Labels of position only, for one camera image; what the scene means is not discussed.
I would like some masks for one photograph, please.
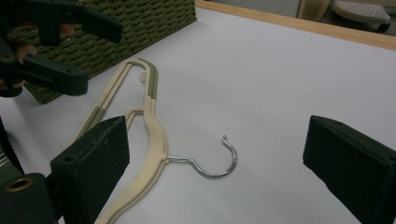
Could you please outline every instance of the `wicker basket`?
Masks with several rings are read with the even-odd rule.
[[[77,66],[95,77],[107,68],[132,56],[162,38],[196,21],[194,0],[80,0],[117,18],[123,24],[120,44],[80,31],[63,36],[59,47],[41,47],[36,30],[15,34],[37,46],[38,54],[57,62]],[[61,94],[26,83],[39,103],[46,104]]]

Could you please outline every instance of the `metal hook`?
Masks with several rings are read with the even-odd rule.
[[[224,144],[224,146],[226,146],[232,153],[233,153],[233,163],[231,164],[230,168],[228,168],[228,170],[224,171],[223,173],[219,173],[219,174],[210,174],[209,172],[205,171],[204,169],[202,169],[195,160],[188,158],[188,157],[178,157],[178,156],[166,156],[166,159],[168,159],[169,161],[176,161],[176,162],[188,162],[192,168],[194,168],[198,174],[207,177],[207,178],[220,178],[223,176],[228,175],[230,172],[233,171],[233,169],[235,168],[236,164],[238,163],[238,156],[236,155],[236,151],[235,148],[233,148],[233,146],[231,146],[230,143],[227,142],[227,136],[223,135],[222,137],[222,142]]]

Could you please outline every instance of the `cream hanger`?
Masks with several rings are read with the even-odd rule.
[[[76,139],[82,136],[102,119],[111,102],[111,99],[113,98],[117,89],[120,87],[120,84],[125,79],[131,67],[134,65],[137,65],[145,70],[144,75],[146,75],[146,87],[144,103],[142,107],[129,110],[125,117],[127,127],[129,128],[132,124],[132,121],[134,120],[135,115],[143,115],[149,136],[148,155],[134,180],[102,212],[102,215],[96,219],[95,224],[114,223],[124,211],[132,207],[149,192],[157,179],[160,177],[165,164],[171,161],[187,162],[200,175],[209,178],[219,178],[226,176],[235,168],[237,164],[236,151],[233,146],[227,142],[227,137],[225,135],[222,138],[222,142],[224,146],[226,146],[232,152],[233,163],[230,168],[223,173],[210,174],[202,169],[197,164],[197,162],[191,158],[168,155],[168,140],[166,132],[161,123],[155,117],[158,72],[152,63],[142,59],[130,58],[120,64],[113,78],[111,78],[110,82],[107,84],[103,95],[100,97],[91,114],[86,119],[85,124],[78,132]]]

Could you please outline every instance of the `hanger hook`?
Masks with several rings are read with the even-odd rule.
[[[228,170],[226,170],[222,173],[219,173],[219,174],[210,174],[209,172],[202,169],[195,160],[188,158],[188,157],[179,157],[179,156],[169,156],[168,155],[168,156],[166,156],[166,159],[168,159],[169,161],[176,161],[176,162],[188,162],[198,172],[198,174],[200,174],[204,177],[207,177],[207,178],[224,177],[233,171],[236,164],[238,163],[238,156],[236,155],[235,148],[233,148],[233,146],[227,142],[226,135],[223,135],[222,143],[224,146],[226,146],[233,153],[233,163],[231,164],[230,168],[228,168]]]

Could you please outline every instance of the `green basket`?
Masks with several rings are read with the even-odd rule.
[[[62,36],[57,47],[39,45],[37,30],[13,34],[18,39],[37,46],[37,54],[53,61],[70,64],[86,70],[90,78],[136,54],[162,38],[196,21],[194,0],[80,0],[82,5],[93,7],[123,24],[120,44],[80,31]],[[61,94],[37,85],[26,83],[25,88],[41,104]]]

